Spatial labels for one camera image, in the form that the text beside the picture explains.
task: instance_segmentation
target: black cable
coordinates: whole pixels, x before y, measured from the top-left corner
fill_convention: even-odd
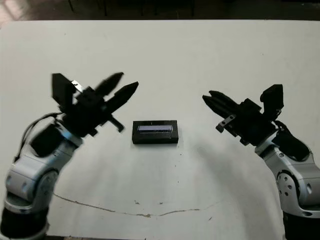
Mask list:
[[[19,150],[16,154],[16,156],[13,159],[13,162],[15,163],[19,158],[20,158],[20,154],[22,149],[24,148],[28,137],[30,136],[30,133],[32,132],[32,129],[37,125],[37,123],[39,123],[40,121],[53,117],[54,119],[57,118],[58,115],[62,114],[62,112],[51,112],[48,113],[46,115],[43,115],[42,117],[38,118],[37,120],[33,121],[31,124],[29,124],[29,126],[26,127],[26,129],[23,132],[22,138],[21,138],[21,142],[20,142],[20,147]]]

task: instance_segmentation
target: metal bracket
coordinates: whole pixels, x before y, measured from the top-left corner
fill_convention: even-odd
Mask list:
[[[228,116],[225,120],[219,122],[219,124],[215,127],[220,133],[222,133],[225,127],[236,118],[235,114]]]

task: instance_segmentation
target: dark floor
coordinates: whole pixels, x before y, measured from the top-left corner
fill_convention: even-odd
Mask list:
[[[0,0],[0,26],[20,20],[320,20],[305,0]]]

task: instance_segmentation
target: black box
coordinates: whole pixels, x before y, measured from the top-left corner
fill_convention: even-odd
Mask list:
[[[134,144],[176,144],[178,140],[177,120],[133,121]]]

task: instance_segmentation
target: white table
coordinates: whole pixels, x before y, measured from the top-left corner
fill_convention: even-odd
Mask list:
[[[115,212],[54,196],[51,235],[281,239],[273,175],[252,146],[215,130],[221,118],[202,100],[209,90],[259,103],[263,90],[283,84],[279,119],[320,165],[319,22],[14,22],[0,31],[0,46],[0,199],[23,130],[57,110],[51,73],[95,87],[123,71],[122,85],[140,84],[114,114],[124,133],[106,124],[88,136],[55,188],[63,198]],[[133,145],[133,120],[177,120],[178,145]]]

